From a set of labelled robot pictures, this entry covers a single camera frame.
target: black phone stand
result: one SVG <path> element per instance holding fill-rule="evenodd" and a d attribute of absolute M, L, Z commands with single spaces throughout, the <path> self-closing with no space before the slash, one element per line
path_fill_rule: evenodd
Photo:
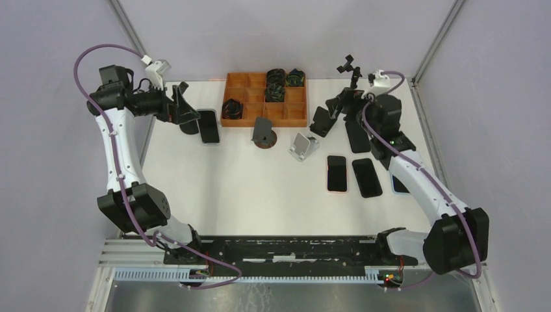
<path fill-rule="evenodd" d="M 335 122 L 337 122 L 337 119 L 331 119 L 328 110 L 318 106 L 314 114 L 313 122 L 310 125 L 310 131 L 325 138 L 329 130 L 335 125 Z"/>
<path fill-rule="evenodd" d="M 273 146 L 275 140 L 276 136 L 272 131 L 272 121 L 263 117 L 257 117 L 252 141 L 261 148 L 263 146 Z"/>

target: round base stand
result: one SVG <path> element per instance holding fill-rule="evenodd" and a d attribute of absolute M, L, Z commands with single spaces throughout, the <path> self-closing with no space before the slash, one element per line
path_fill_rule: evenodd
<path fill-rule="evenodd" d="M 260 143 L 257 143 L 255 142 L 255 145 L 263 150 L 267 150 L 268 148 L 271 148 L 272 146 L 274 146 L 277 142 L 277 135 L 276 133 L 274 132 L 274 130 L 272 130 L 272 135 L 274 136 L 274 140 L 272 141 L 272 143 L 268 144 L 268 145 L 262 145 Z"/>
<path fill-rule="evenodd" d="M 187 135 L 196 135 L 199 133 L 199 127 L 195 120 L 192 122 L 181 124 L 180 130 L 182 130 L 182 132 Z"/>

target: white panel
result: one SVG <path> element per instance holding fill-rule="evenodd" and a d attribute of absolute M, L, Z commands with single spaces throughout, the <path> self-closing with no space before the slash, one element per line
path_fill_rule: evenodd
<path fill-rule="evenodd" d="M 299 67 L 310 78 L 341 77 L 344 57 L 365 73 L 412 76 L 454 0 L 121 0 L 169 79 Z"/>
<path fill-rule="evenodd" d="M 420 82 L 451 190 L 490 216 L 505 312 L 549 311 L 550 16 L 549 0 L 467 1 Z"/>
<path fill-rule="evenodd" d="M 3 0 L 0 38 L 0 311 L 84 311 L 116 228 L 97 208 L 106 160 L 73 64 L 90 46 L 129 42 L 105 0 Z M 143 75 L 132 54 L 102 50 L 81 63 L 87 91 L 100 67 Z M 140 149 L 147 126 L 136 121 Z"/>

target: black cable bundle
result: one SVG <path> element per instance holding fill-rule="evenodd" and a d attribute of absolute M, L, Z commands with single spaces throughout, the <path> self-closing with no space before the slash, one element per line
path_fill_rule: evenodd
<path fill-rule="evenodd" d="M 266 102 L 283 102 L 285 100 L 285 87 L 279 84 L 269 84 L 264 92 Z"/>
<path fill-rule="evenodd" d="M 304 71 L 293 69 L 285 78 L 287 86 L 304 86 Z"/>
<path fill-rule="evenodd" d="M 281 68 L 276 68 L 273 70 L 269 70 L 266 73 L 266 86 L 274 84 L 285 86 L 285 70 L 282 70 Z"/>
<path fill-rule="evenodd" d="M 236 99 L 228 99 L 222 104 L 223 119 L 241 119 L 243 117 L 243 104 Z"/>

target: phone stand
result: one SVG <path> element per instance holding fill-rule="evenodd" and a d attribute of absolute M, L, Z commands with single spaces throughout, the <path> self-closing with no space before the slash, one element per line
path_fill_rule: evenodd
<path fill-rule="evenodd" d="M 259 148 L 271 148 L 276 144 L 277 135 L 272 131 L 272 121 L 263 117 L 255 120 L 252 141 Z"/>
<path fill-rule="evenodd" d="M 303 162 L 306 157 L 310 156 L 315 150 L 320 147 L 320 141 L 313 136 L 305 136 L 302 133 L 297 133 L 294 142 L 289 149 L 289 153 L 296 158 L 297 161 Z"/>
<path fill-rule="evenodd" d="M 337 122 L 337 119 L 331 119 L 331 117 L 329 117 L 329 111 L 318 106 L 316 113 L 314 114 L 313 122 L 310 125 L 310 131 L 322 138 L 325 138 L 335 122 Z"/>

